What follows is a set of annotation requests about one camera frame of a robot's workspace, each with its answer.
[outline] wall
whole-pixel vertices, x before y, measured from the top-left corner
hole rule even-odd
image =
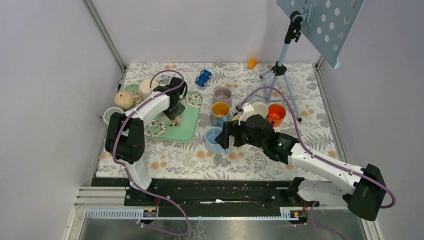
[[[0,30],[0,239],[58,240],[120,72],[82,1],[1,1]]]
[[[94,0],[127,62],[275,63],[290,20],[276,0]],[[305,36],[285,62],[315,63]]]
[[[377,218],[385,240],[424,235],[423,8],[422,1],[367,1],[340,68],[322,68],[351,161],[378,166],[397,196]]]

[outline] orange cup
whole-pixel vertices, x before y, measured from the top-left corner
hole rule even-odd
[[[280,104],[272,104],[268,107],[268,115],[266,120],[274,127],[280,126],[286,116],[286,109]]]

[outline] gray floor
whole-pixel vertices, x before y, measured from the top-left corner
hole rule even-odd
[[[347,240],[366,240],[361,220],[348,210],[314,210],[317,224],[327,225],[342,233]],[[169,231],[183,232],[182,220],[157,220],[152,225]],[[293,227],[288,221],[272,220],[191,220],[191,231],[174,237],[156,230],[141,228],[135,220],[85,220],[82,240],[320,240],[312,226]],[[341,239],[337,234],[319,228],[327,240]]]

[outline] blue mug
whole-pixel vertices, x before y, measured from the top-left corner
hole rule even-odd
[[[230,119],[230,106],[225,102],[216,102],[212,106],[212,125],[223,128]]]
[[[204,135],[204,146],[206,150],[213,154],[228,154],[230,152],[230,148],[223,149],[223,147],[215,141],[215,138],[218,137],[222,131],[223,129],[217,126],[213,126],[206,131]]]

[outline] floral tablecloth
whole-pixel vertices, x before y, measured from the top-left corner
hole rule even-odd
[[[231,146],[229,154],[212,154],[205,149],[204,134],[212,126],[210,114],[214,90],[221,86],[230,88],[233,93],[233,106],[235,106],[257,88],[261,83],[259,75],[271,67],[272,64],[266,63],[259,63],[254,69],[248,68],[245,63],[131,63],[127,70],[124,87],[138,84],[161,70],[173,69],[183,74],[189,90],[199,91],[203,96],[196,130],[190,142],[177,143],[146,138],[142,159],[150,176],[173,179],[232,180],[292,180],[294,177],[304,177],[310,180],[323,180],[302,168],[270,160],[261,149],[253,146],[244,145],[239,148]],[[337,158],[313,66],[287,64],[286,67],[302,116],[302,122],[298,125],[304,142],[323,154]],[[212,78],[205,87],[199,87],[195,84],[195,80],[203,69],[210,71]],[[172,72],[163,73],[158,80],[166,83],[171,76],[176,75]],[[290,99],[286,83],[282,77],[280,78],[276,87]],[[259,93],[265,95],[266,92],[263,90]],[[281,97],[274,92],[272,98]],[[255,97],[251,103],[262,101],[263,99]],[[282,99],[280,104],[288,109]],[[283,123],[275,130],[296,136],[289,111]],[[97,177],[126,177],[123,168],[113,162],[110,153],[103,150],[98,160],[95,173]]]

